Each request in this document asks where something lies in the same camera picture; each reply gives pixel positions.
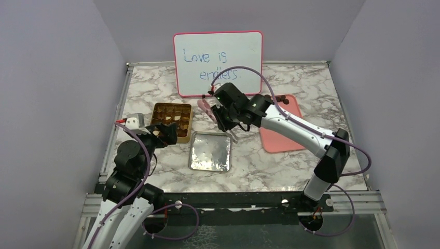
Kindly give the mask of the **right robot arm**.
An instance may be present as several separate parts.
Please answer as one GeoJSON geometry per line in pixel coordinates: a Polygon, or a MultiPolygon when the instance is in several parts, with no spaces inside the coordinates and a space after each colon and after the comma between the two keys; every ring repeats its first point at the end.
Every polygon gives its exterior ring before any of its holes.
{"type": "Polygon", "coordinates": [[[281,108],[271,97],[257,94],[248,98],[230,82],[212,87],[208,93],[218,101],[217,105],[211,106],[211,111],[223,132],[236,126],[243,131],[248,131],[250,126],[264,128],[303,146],[319,159],[299,197],[304,210],[312,211],[318,207],[324,193],[339,181],[350,157],[347,131],[333,132],[313,126],[281,108]]]}

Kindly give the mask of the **pink silicone tongs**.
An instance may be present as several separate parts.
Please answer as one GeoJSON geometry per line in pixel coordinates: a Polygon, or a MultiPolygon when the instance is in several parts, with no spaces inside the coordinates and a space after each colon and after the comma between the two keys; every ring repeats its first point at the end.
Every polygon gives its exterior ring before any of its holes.
{"type": "MultiPolygon", "coordinates": [[[[206,99],[199,99],[197,105],[216,125],[219,124],[206,99]]],[[[230,137],[235,144],[238,143],[238,137],[232,131],[224,131],[224,133],[230,137]]]]}

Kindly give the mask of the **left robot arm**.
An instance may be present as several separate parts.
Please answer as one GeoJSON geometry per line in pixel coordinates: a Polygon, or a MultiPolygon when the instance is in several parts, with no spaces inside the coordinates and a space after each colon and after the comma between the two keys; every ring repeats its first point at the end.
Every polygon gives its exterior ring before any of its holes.
{"type": "Polygon", "coordinates": [[[157,123],[140,128],[115,123],[132,139],[117,148],[100,209],[83,248],[125,248],[141,223],[163,206],[163,190],[146,183],[156,149],[177,143],[178,125],[157,123]]]}

